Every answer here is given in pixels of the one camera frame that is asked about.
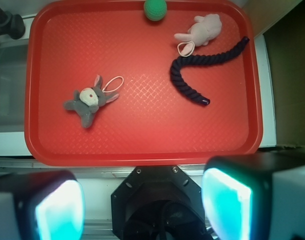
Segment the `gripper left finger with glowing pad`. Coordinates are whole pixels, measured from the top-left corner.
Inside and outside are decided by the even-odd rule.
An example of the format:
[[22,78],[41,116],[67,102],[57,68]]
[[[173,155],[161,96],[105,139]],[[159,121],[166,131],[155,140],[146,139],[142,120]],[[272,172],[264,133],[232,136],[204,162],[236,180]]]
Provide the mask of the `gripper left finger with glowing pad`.
[[0,176],[0,240],[79,240],[82,185],[67,170]]

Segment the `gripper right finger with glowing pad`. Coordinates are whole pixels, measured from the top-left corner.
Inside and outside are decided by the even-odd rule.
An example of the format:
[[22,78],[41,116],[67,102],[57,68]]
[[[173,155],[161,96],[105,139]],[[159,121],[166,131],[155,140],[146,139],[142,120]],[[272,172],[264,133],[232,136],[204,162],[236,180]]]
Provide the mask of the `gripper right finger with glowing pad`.
[[305,153],[212,157],[201,199],[221,240],[305,240]]

